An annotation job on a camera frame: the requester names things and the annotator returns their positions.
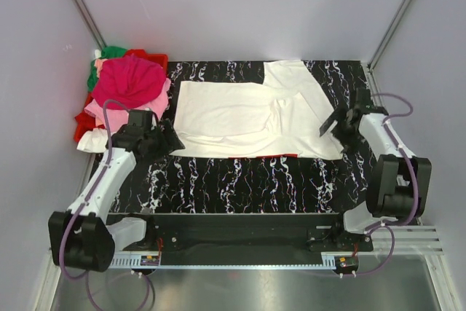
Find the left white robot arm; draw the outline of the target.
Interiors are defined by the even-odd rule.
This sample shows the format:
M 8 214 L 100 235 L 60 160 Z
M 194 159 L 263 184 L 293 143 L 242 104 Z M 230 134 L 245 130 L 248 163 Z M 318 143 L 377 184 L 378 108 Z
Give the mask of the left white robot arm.
M 169 120 L 152 111 L 131 110 L 127 124 L 111 136 L 103 159 L 83 192 L 65 211 L 48 220 L 52 259 L 70 268 L 104 272 L 115 253 L 136 244 L 148 250 L 157 242 L 155 224 L 146 214 L 130 214 L 115 224 L 107 218 L 126 178 L 143 161 L 154 162 L 185 146 Z

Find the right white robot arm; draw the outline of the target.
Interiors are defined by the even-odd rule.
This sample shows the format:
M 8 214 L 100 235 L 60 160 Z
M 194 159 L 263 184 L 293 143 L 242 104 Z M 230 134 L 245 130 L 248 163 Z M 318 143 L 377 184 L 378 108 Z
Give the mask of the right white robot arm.
M 413 113 L 412 105 L 398 95 L 387 93 L 408 106 L 408 111 L 389 114 L 372 101 L 371 93 L 358 89 L 348 107 L 338 107 L 320 126 L 320 136 L 330 133 L 343 151 L 356 150 L 366 141 L 376 157 L 363 204 L 342 214 L 341 226 L 331 235 L 333 246 L 347 250 L 357 235 L 379 227 L 401 227 L 424 213 L 432 173 L 432 163 L 413 153 L 395 132 L 391 120 Z

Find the white coca-cola t-shirt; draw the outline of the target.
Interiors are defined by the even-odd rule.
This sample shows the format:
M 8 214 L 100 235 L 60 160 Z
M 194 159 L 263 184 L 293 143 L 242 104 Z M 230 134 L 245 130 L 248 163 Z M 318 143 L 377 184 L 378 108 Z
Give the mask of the white coca-cola t-shirt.
M 264 64 L 264 81 L 181 83 L 174 129 L 178 157 L 294 155 L 340 160 L 343 147 L 320 127 L 334 109 L 301 60 Z

